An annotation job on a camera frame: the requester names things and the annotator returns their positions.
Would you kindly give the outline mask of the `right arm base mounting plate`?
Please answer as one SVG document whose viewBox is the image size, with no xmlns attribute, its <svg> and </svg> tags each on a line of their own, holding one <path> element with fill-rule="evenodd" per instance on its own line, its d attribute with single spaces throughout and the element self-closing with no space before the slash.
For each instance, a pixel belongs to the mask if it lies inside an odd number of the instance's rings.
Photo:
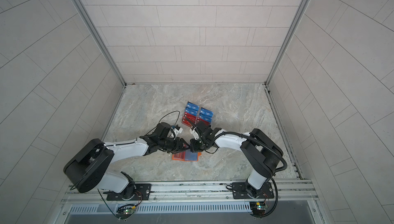
<svg viewBox="0 0 394 224">
<path fill-rule="evenodd" d="M 259 190 L 246 186 L 244 182 L 234 182 L 226 186 L 234 199 L 274 199 L 275 191 L 270 182 L 264 183 Z"/>
</svg>

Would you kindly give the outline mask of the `orange leather card holder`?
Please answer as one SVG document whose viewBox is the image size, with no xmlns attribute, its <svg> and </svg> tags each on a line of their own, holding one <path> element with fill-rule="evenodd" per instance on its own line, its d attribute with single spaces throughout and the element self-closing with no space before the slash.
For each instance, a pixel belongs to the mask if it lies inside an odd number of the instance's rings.
<svg viewBox="0 0 394 224">
<path fill-rule="evenodd" d="M 172 159 L 178 160 L 178 161 L 199 161 L 200 155 L 201 155 L 201 152 L 193 153 L 190 150 L 187 150 L 184 152 L 179 152 L 179 153 L 173 154 Z"/>
</svg>

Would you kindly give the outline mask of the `clear acrylic card display stand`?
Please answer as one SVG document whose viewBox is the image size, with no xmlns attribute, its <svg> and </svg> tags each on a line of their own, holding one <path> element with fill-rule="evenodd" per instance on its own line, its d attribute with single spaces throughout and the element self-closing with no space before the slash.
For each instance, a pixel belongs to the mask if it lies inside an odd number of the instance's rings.
<svg viewBox="0 0 394 224">
<path fill-rule="evenodd" d="M 184 116 L 182 117 L 182 124 L 188 127 L 192 127 L 192 124 L 189 122 L 190 120 L 194 124 L 196 124 L 199 121 L 202 121 L 204 124 L 210 125 L 212 122 L 212 118 L 213 118 L 212 111 L 205 108 L 201 108 L 198 105 L 188 102 L 184 110 Z"/>
</svg>

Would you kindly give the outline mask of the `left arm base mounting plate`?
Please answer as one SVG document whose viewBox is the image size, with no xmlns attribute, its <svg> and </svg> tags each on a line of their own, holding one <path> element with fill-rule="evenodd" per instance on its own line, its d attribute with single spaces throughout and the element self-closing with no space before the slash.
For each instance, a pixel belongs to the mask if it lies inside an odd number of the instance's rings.
<svg viewBox="0 0 394 224">
<path fill-rule="evenodd" d="M 108 201 L 149 200 L 151 184 L 129 184 L 121 193 L 104 192 Z"/>
</svg>

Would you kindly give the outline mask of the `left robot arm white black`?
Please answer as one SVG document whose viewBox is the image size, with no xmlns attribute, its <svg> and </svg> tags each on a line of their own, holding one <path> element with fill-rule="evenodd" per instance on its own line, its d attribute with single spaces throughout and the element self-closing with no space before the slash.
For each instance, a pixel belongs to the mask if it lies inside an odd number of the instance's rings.
<svg viewBox="0 0 394 224">
<path fill-rule="evenodd" d="M 178 137 L 182 130 L 180 126 L 173 127 L 161 122 L 151 134 L 131 141 L 104 143 L 98 138 L 93 139 L 64 166 L 63 172 L 80 193 L 98 188 L 132 195 L 134 180 L 124 172 L 110 170 L 110 164 L 126 158 L 147 156 L 158 150 L 171 154 L 183 152 L 190 145 Z"/>
</svg>

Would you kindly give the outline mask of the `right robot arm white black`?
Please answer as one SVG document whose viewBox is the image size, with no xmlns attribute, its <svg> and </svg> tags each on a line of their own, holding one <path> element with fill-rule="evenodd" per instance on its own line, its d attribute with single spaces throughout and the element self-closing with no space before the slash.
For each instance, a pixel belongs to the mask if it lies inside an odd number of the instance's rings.
<svg viewBox="0 0 394 224">
<path fill-rule="evenodd" d="M 230 148 L 243 152 L 253 170 L 249 175 L 242 193 L 252 198 L 263 195 L 263 187 L 277 172 L 287 169 L 282 149 L 264 132 L 253 129 L 250 133 L 237 133 L 221 128 L 212 129 L 203 121 L 192 123 L 190 140 L 192 152 L 203 152 L 212 147 Z"/>
</svg>

